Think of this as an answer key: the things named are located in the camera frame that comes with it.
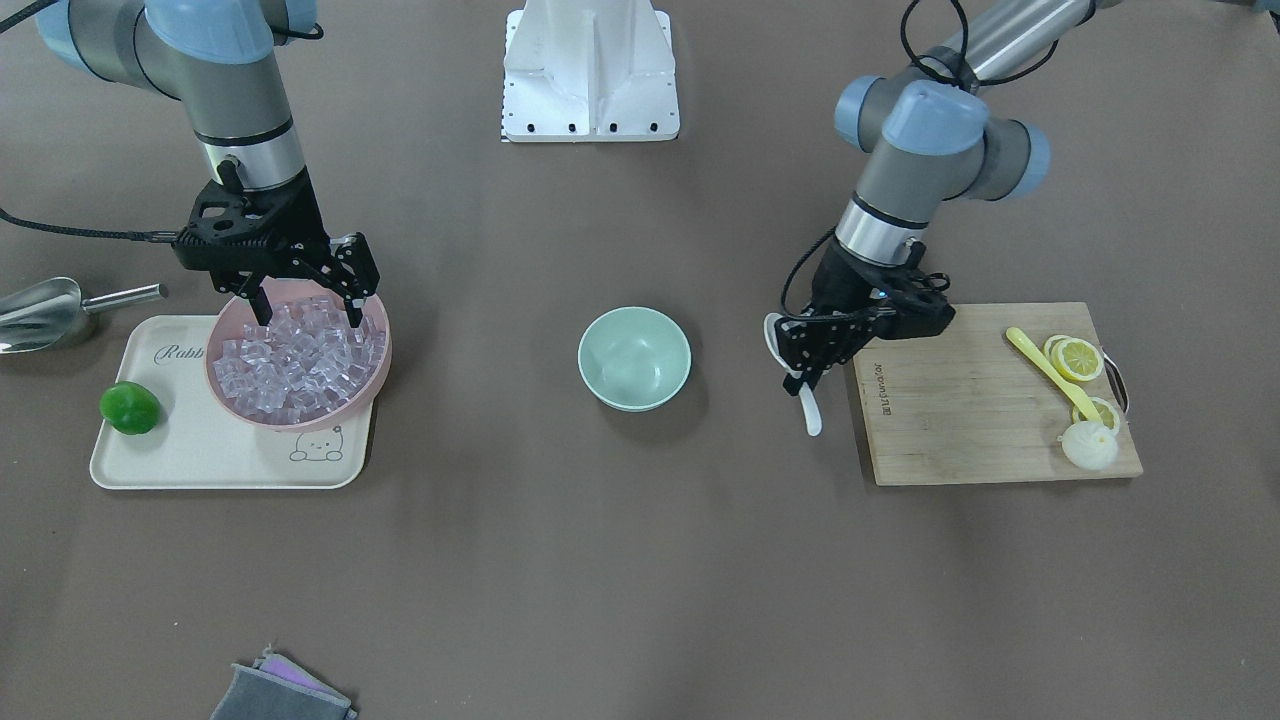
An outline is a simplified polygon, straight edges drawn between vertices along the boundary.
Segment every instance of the blue joint cap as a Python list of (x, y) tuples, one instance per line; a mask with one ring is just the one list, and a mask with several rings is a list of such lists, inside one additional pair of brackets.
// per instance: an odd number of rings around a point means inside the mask
[(84, 59), (79, 56), (76, 41), (72, 40), (70, 12), (70, 0), (54, 3), (36, 13), (36, 28), (40, 29), (40, 37), (44, 38), (45, 45), (55, 55), (61, 58), (68, 65), (93, 74), (93, 70), (90, 70), (88, 65), (84, 64)]
[[(293, 32), (311, 32), (320, 19), (316, 0), (284, 0), (284, 13), (289, 15), (289, 29)], [(291, 42), (292, 37), (284, 40), (285, 45)]]
[(147, 0), (146, 15), (165, 45), (198, 60), (247, 65), (271, 54), (259, 0)]
[(836, 132), (845, 142), (863, 152), (868, 152), (863, 138), (858, 135), (858, 124), (863, 119), (863, 104), (867, 102), (867, 94), (872, 91), (872, 86), (882, 79), (884, 78), (879, 76), (863, 76), (849, 83), (836, 101)]
[(1021, 122), (1018, 124), (1027, 129), (1027, 137), (1032, 142), (1032, 152), (1027, 158), (1027, 169), (1023, 170), (1023, 179), (1018, 181), (1014, 190), (1009, 191), (1009, 195), (1005, 196), (1007, 199), (1029, 195), (1039, 187), (1039, 183), (1048, 174), (1050, 159), (1053, 156), (1053, 151), (1048, 145), (1048, 137), (1038, 127)]
[(982, 140), (989, 114), (960, 88), (918, 79), (902, 90), (881, 137), (914, 155), (956, 155)]

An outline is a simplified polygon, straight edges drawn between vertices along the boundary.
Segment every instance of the green lime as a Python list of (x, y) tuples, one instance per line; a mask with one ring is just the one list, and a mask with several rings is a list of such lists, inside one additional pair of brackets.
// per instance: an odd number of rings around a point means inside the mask
[(151, 391), (128, 380), (106, 388), (97, 411), (111, 427), (127, 436), (150, 432), (160, 421), (160, 401)]

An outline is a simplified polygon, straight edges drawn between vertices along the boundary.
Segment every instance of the metal scoop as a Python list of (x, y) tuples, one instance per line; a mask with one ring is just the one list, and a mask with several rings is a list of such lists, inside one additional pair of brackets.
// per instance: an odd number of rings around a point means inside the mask
[(76, 345), (93, 332), (93, 315), (168, 295), (163, 284), (148, 284), (84, 300), (76, 281), (47, 279), (0, 299), (0, 355)]

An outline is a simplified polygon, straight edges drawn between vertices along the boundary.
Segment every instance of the white onion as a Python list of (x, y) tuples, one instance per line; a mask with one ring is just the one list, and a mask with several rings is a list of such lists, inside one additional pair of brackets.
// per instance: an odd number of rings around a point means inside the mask
[(1096, 420), (1075, 423), (1059, 439), (1062, 441), (1066, 459), (1085, 470), (1102, 470), (1120, 455), (1115, 433)]

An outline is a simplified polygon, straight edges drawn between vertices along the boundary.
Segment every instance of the bowl of ice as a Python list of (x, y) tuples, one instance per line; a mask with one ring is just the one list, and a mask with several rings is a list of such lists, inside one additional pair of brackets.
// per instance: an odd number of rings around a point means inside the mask
[(302, 433), (342, 423), (381, 389), (392, 333), (378, 296), (352, 328), (342, 300), (311, 281), (262, 281), (271, 322), (236, 299), (205, 347), (205, 375), (228, 413), (261, 428)]

